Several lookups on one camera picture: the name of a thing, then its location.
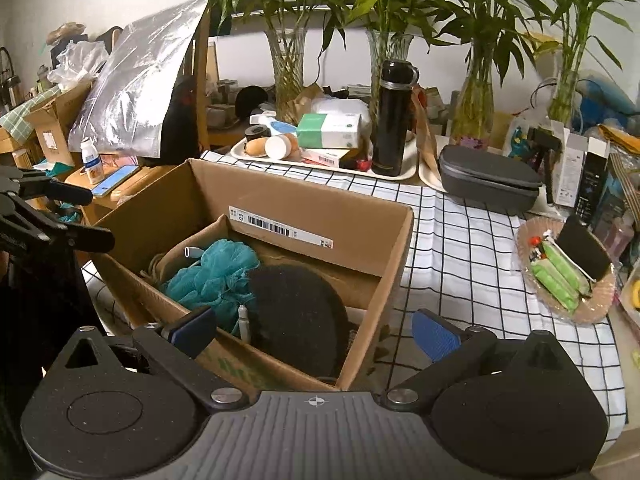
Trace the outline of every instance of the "silver plastic sheet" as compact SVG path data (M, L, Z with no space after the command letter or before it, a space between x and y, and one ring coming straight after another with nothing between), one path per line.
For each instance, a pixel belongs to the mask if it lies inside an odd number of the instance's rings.
M206 5L191 0L125 27L69 133L71 151L90 137L99 153L160 156L162 121Z

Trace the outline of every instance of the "small white bottle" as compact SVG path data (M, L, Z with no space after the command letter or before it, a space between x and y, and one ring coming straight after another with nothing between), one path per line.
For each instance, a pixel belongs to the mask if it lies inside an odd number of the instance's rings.
M94 142L89 137L85 137L80 143L80 150L82 151L82 163L89 183L94 185L102 182L104 180L104 168L102 167L98 150L95 149Z

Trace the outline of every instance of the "blue gripper pad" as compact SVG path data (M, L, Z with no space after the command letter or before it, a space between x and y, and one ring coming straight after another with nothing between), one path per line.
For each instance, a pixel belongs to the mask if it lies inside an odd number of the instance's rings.
M462 330L425 310L414 312L411 326L415 343L434 362L456 350Z

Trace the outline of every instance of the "black tripod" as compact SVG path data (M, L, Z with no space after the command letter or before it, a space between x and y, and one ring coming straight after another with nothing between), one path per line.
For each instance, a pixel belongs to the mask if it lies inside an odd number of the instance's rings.
M110 231L63 224L25 200L88 205L90 190L41 171L0 166L0 251L8 266L0 276L0 476L30 478L33 463L20 436L20 415L69 337L82 325L102 325L74 250L108 252Z

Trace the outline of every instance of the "smartphone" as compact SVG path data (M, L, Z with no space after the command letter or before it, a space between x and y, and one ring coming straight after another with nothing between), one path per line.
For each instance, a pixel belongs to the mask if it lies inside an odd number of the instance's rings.
M139 166L123 166L111 173L100 184L95 186L91 192L94 196L100 198L108 194L114 187L119 186L123 181L127 180L131 175L140 170Z

